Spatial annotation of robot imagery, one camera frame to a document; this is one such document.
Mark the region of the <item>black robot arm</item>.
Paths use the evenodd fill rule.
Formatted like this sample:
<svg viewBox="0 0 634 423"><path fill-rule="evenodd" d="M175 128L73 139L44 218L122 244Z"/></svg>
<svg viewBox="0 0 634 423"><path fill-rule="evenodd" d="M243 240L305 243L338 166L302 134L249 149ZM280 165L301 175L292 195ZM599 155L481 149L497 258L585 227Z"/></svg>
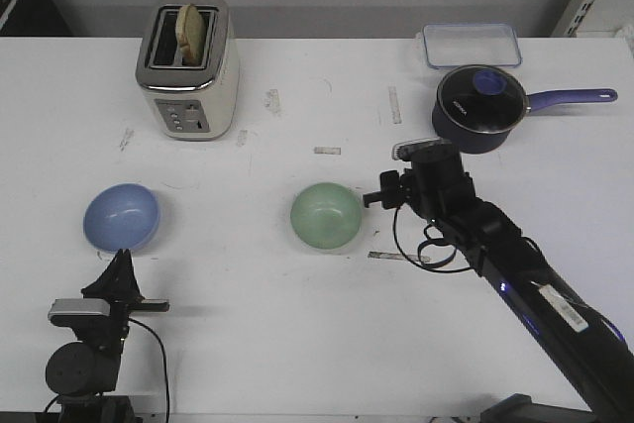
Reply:
<svg viewBox="0 0 634 423"><path fill-rule="evenodd" d="M138 286L131 251L121 249L80 298L59 298L49 321L72 330L75 340L49 358L45 380L60 406L59 422L142 422L131 398L115 395L130 325L156 332L134 319L138 312L166 312L169 301L145 298Z"/></svg>
<svg viewBox="0 0 634 423"><path fill-rule="evenodd" d="M630 422L633 419L633 355L620 331L586 304L550 267L536 243L494 204L476 196L459 149L448 140L396 145L398 172L379 177L380 190L364 195L399 211L408 205L428 228L418 246L450 247L486 279L540 345L587 410L533 402L516 393L484 410L482 422Z"/></svg>

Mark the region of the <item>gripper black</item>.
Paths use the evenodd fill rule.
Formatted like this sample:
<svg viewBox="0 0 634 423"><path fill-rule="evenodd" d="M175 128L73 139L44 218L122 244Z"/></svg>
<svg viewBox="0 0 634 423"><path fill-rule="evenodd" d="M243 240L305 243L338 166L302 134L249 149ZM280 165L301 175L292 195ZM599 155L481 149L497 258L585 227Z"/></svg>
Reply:
<svg viewBox="0 0 634 423"><path fill-rule="evenodd" d="M80 342L96 350L122 350L129 335L130 315L135 312L167 312L167 299L145 299L140 291L130 250L119 250L100 276L81 289L84 298L113 300L118 295L121 268L124 265L126 300L108 302L110 316L100 323L73 328Z"/></svg>
<svg viewBox="0 0 634 423"><path fill-rule="evenodd" d="M408 203L421 218L444 219L476 203L473 181L453 143L420 150L406 162L413 177ZM403 204L402 175L397 170L384 171L379 184L379 191L363 195L364 206L379 203L385 210L399 208Z"/></svg>

